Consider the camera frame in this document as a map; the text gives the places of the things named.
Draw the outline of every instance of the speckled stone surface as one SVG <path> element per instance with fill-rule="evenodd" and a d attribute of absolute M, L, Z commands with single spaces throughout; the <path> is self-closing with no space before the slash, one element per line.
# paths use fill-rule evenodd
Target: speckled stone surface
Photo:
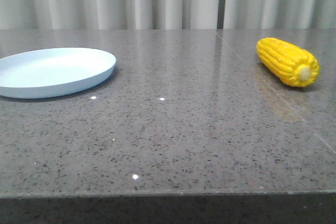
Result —
<path fill-rule="evenodd" d="M 336 150 L 336 29 L 220 30 L 218 35 L 316 132 L 319 139 Z M 282 84 L 260 63 L 256 54 L 256 41 L 265 37 L 277 37 L 312 52 L 321 66 L 316 83 L 304 89 Z"/>
<path fill-rule="evenodd" d="M 0 199 L 0 214 L 2 224 L 333 224 L 335 201 L 333 194 Z"/>
<path fill-rule="evenodd" d="M 0 97 L 0 198 L 335 192 L 335 30 L 318 32 L 267 31 L 326 52 L 300 91 L 260 66 L 257 30 L 0 30 L 0 57 L 89 47 L 117 58 L 86 91 Z"/>

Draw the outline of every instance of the plate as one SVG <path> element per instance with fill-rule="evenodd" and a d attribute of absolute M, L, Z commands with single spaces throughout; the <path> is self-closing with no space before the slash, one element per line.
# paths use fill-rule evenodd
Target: plate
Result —
<path fill-rule="evenodd" d="M 0 95 L 50 98 L 76 93 L 105 81 L 114 55 L 92 48 L 51 48 L 0 59 Z"/>

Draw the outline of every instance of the countertop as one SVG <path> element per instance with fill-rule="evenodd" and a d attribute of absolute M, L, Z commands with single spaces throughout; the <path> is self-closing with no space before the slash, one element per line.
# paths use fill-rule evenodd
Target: countertop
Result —
<path fill-rule="evenodd" d="M 315 54 L 317 82 L 282 84 L 256 54 L 264 37 Z M 0 30 L 1 58 L 117 59 L 83 92 L 0 97 L 0 198 L 334 193 L 335 42 L 336 29 Z"/>

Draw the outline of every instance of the yellow corn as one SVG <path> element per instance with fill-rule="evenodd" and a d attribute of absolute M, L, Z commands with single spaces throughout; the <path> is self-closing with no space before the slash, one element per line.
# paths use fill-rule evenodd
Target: yellow corn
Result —
<path fill-rule="evenodd" d="M 257 52 L 265 66 L 289 86 L 306 87 L 319 76 L 320 65 L 315 56 L 292 43 L 264 38 L 258 41 Z"/>

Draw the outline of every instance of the white curtain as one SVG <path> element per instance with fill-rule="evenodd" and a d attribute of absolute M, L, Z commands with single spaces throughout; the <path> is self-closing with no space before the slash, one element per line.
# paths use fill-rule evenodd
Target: white curtain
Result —
<path fill-rule="evenodd" d="M 0 0 L 0 29 L 336 28 L 336 0 Z"/>

